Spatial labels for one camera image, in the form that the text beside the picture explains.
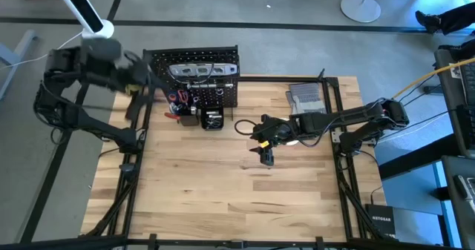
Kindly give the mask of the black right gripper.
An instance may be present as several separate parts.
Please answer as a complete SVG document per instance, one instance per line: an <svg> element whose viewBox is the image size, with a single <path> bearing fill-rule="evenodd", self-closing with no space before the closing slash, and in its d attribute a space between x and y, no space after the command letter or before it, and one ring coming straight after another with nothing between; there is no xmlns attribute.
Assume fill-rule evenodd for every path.
<svg viewBox="0 0 475 250"><path fill-rule="evenodd" d="M251 138L259 143L268 141L271 146L283 145L285 142L298 140L298 124L295 118L289 116L288 121L268 114L261 116L261 123L256 124L252 129ZM259 154L259 147L249 149L251 152Z"/></svg>

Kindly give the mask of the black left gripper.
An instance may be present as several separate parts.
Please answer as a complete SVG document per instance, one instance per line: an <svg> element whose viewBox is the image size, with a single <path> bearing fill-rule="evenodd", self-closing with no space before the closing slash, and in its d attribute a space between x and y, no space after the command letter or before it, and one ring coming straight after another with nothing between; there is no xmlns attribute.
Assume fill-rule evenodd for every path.
<svg viewBox="0 0 475 250"><path fill-rule="evenodd" d="M127 66L118 67L114 71L114 90L125 93L126 85L138 85L140 90L144 87L148 89L154 87L165 93L169 91L168 84L151 72L146 60L131 51L125 51L123 54L129 63ZM126 108L125 118L131 121L135 120L144 104L145 91L136 92Z"/></svg>

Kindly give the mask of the silver torpedo level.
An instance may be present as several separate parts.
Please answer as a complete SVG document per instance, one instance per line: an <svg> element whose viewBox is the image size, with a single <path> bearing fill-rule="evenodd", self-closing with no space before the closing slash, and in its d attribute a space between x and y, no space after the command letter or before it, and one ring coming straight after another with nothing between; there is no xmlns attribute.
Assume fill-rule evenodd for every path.
<svg viewBox="0 0 475 250"><path fill-rule="evenodd" d="M238 66L230 63L182 63L170 65L173 76L228 76L238 73Z"/></svg>

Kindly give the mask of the chrome ratchet wrench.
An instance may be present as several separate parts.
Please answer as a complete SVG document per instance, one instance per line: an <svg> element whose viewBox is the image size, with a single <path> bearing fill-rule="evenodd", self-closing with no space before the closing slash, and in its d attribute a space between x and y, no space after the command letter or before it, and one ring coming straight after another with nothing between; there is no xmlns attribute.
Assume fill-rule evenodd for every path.
<svg viewBox="0 0 475 250"><path fill-rule="evenodd" d="M207 88L233 88L235 85L232 83L206 83L206 84L187 84L187 89L207 89Z"/></svg>

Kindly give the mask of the black metal peg board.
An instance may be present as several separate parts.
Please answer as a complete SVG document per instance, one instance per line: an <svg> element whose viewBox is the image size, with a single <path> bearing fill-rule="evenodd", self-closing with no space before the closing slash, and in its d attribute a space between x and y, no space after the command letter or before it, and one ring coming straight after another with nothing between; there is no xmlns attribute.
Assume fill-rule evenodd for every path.
<svg viewBox="0 0 475 250"><path fill-rule="evenodd" d="M200 98L197 108L235 108L238 105L238 81L240 64L238 47L195 47L165 50L144 50L143 55L149 61L154 74L169 86L169 91L185 90ZM232 83L233 88L222 88L223 95L217 96L217 88L187 89L186 84L175 82L168 74L168 66L180 63L230 63L237 65L238 73L228 76L211 76L206 83Z"/></svg>

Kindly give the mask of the white masking tape roll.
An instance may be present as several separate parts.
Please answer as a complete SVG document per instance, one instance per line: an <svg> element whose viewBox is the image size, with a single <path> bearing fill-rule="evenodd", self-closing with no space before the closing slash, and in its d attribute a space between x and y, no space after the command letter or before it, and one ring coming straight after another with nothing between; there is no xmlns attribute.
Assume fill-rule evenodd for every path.
<svg viewBox="0 0 475 250"><path fill-rule="evenodd" d="M280 119L284 120L284 121L288 121L289 119L288 118L285 118L285 117L281 117ZM285 142L283 145L285 146L293 146L293 145L297 145L299 143L298 140L293 140L293 141L289 141L289 142Z"/></svg>

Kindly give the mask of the grey striped work glove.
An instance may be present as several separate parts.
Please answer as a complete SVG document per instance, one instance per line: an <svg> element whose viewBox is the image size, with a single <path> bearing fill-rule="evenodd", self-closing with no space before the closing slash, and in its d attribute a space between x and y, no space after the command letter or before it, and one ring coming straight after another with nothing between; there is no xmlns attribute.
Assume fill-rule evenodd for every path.
<svg viewBox="0 0 475 250"><path fill-rule="evenodd" d="M318 83L289 85L289 91L297 104L298 114L326 113L325 104L320 99Z"/></svg>
<svg viewBox="0 0 475 250"><path fill-rule="evenodd" d="M286 94L286 98L287 98L287 101L288 101L288 103L289 103L289 106L290 106L290 108L291 108L291 114L292 114L292 115L298 114L297 104L296 104L296 102L294 101L291 92L290 92L290 91L287 91L285 94Z"/></svg>

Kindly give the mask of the grey metal table leg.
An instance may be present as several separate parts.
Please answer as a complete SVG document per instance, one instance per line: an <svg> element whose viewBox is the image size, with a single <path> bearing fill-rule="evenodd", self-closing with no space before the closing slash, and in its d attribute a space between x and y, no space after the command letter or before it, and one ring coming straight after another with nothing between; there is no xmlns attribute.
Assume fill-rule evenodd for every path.
<svg viewBox="0 0 475 250"><path fill-rule="evenodd" d="M0 63L6 64L5 67L0 69L0 72L7 71L6 76L0 76L0 100L4 98L19 65L23 62L32 41L36 38L35 30L27 30L15 50L11 50L0 42Z"/></svg>

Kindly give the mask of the black Netgear box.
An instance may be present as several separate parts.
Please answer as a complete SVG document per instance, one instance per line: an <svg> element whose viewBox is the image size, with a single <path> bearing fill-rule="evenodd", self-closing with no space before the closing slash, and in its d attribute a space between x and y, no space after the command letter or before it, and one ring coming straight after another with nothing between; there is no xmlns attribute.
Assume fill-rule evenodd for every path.
<svg viewBox="0 0 475 250"><path fill-rule="evenodd" d="M379 231L389 237L396 238L393 208L386 205L366 204L365 208Z"/></svg>

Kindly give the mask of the round grey stand base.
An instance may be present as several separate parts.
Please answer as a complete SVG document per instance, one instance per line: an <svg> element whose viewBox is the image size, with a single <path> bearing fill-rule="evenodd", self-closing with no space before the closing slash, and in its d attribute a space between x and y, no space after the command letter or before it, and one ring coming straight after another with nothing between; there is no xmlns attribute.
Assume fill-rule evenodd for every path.
<svg viewBox="0 0 475 250"><path fill-rule="evenodd" d="M371 23L381 15L381 7L376 0L341 0L341 12L349 19L360 23Z"/></svg>

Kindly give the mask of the dark office desk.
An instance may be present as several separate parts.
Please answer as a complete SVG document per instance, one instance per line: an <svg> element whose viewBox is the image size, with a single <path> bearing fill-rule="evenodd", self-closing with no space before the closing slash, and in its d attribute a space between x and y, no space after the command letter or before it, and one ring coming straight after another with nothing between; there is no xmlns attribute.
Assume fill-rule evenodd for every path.
<svg viewBox="0 0 475 250"><path fill-rule="evenodd" d="M465 101L461 66L463 65L449 68L438 76L460 155L475 158L475 107L468 106Z"/></svg>
<svg viewBox="0 0 475 250"><path fill-rule="evenodd" d="M475 250L475 159L443 156L442 167L460 242L464 249ZM469 200L462 199L457 191L453 181L455 175L465 178L471 196Z"/></svg>

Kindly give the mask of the black phone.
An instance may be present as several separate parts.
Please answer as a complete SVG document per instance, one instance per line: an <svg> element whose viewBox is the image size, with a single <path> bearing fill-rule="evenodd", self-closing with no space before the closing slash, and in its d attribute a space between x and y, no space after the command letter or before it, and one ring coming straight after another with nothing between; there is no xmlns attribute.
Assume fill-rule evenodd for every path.
<svg viewBox="0 0 475 250"><path fill-rule="evenodd" d="M469 200L471 196L466 185L465 178L462 175L455 175L453 177L453 181L462 199Z"/></svg>

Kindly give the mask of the black keyboard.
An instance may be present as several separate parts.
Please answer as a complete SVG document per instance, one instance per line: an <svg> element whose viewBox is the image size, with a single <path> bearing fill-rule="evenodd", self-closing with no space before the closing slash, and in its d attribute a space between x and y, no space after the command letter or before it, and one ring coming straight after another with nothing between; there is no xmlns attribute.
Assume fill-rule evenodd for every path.
<svg viewBox="0 0 475 250"><path fill-rule="evenodd" d="M475 63L461 66L460 73L465 101L468 106L475 107Z"/></svg>

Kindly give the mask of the person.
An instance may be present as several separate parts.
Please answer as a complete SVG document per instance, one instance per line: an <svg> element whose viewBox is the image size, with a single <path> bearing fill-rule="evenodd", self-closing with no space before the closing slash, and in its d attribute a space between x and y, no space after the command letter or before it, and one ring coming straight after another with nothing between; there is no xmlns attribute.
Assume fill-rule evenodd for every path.
<svg viewBox="0 0 475 250"><path fill-rule="evenodd" d="M475 2L436 15L417 10L415 17L428 33L434 34L441 31L443 35L448 35L475 24ZM440 45L438 49L448 50L454 61L471 59L475 57L475 39L461 45Z"/></svg>

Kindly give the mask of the black aluminium rig frame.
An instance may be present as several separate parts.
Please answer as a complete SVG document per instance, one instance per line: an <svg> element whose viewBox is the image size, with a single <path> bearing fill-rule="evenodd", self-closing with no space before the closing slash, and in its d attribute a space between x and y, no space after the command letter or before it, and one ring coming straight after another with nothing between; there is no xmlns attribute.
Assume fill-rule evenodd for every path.
<svg viewBox="0 0 475 250"><path fill-rule="evenodd" d="M281 146L266 167L247 134L262 114L286 117L297 76L244 76L236 108L220 131L184 127L164 116L165 102L140 111L134 127L144 151L127 157L105 144L81 232L104 246L375 249L351 198L384 202L372 151L338 169L336 142Z"/></svg>

